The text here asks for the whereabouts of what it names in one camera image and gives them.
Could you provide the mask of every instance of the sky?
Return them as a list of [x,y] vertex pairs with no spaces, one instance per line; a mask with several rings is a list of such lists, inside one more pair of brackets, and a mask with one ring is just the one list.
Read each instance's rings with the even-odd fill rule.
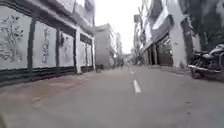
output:
[[138,13],[141,0],[95,0],[96,25],[110,23],[121,34],[124,53],[133,47],[134,14]]

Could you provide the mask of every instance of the ground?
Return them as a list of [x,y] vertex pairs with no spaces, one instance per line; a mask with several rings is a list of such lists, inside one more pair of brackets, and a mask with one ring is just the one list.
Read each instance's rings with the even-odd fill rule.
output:
[[223,83],[147,67],[55,78],[1,92],[0,111],[9,128],[224,126]]

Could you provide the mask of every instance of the motorcycle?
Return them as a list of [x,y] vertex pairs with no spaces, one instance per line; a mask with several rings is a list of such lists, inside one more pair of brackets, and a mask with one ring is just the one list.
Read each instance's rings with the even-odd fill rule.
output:
[[195,51],[188,67],[194,79],[201,79],[205,74],[222,73],[224,71],[224,44],[217,45],[210,52]]

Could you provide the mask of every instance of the asphalt road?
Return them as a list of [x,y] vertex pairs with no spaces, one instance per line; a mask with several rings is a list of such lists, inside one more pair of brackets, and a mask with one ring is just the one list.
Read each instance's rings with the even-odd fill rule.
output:
[[222,83],[124,67],[8,118],[10,128],[223,128],[223,99]]

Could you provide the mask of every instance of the white lane marking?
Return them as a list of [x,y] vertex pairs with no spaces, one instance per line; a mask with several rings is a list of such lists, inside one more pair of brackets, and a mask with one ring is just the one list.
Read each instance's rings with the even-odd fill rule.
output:
[[135,74],[135,72],[131,70],[131,74]]
[[137,80],[134,80],[133,84],[134,84],[134,88],[135,88],[135,93],[141,93],[141,88],[139,87]]

